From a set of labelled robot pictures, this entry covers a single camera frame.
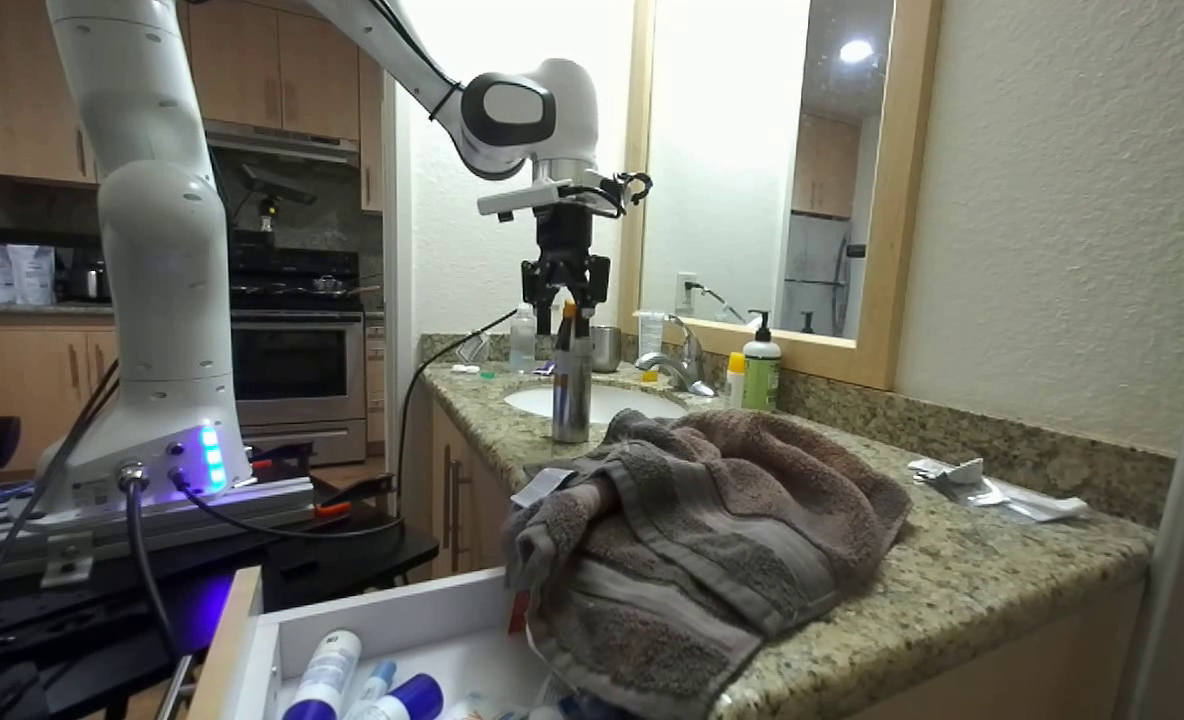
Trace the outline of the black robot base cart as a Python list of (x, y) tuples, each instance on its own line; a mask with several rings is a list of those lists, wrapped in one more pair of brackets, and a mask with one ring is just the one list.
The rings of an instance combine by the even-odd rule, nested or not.
[(191, 547), (140, 543), (84, 583), (39, 591), (0, 583), (0, 720), (125, 720), (140, 693), (215, 652), (237, 573), (257, 563), (271, 609), (393, 587), (434, 556), (426, 532), (378, 525), (373, 537), (215, 537)]

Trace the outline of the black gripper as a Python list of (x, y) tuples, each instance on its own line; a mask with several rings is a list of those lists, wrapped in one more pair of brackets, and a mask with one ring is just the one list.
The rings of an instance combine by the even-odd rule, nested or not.
[(574, 301), (574, 334), (586, 334), (594, 307), (606, 301), (606, 255), (590, 254), (590, 214), (574, 206), (550, 206), (537, 214), (537, 259), (519, 265), (525, 303), (537, 311), (537, 334), (550, 334), (550, 301), (569, 291)]

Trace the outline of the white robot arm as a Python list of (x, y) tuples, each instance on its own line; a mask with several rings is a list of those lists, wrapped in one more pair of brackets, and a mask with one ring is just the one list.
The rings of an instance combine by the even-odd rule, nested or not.
[[(574, 60), (537, 71), (446, 79), (394, 0), (308, 0), (445, 127), (480, 180), (531, 168), (519, 192), (484, 196), (484, 216), (537, 214), (540, 287), (574, 287), (594, 216), (610, 216), (594, 168), (594, 85)], [(204, 111), (174, 0), (44, 0), (61, 67), (97, 152), (100, 245), (114, 311), (118, 393), (50, 458), (66, 490), (146, 463), (179, 433), (209, 430), (209, 490), (248, 481), (237, 425), (228, 325), (228, 221), (204, 139)]]

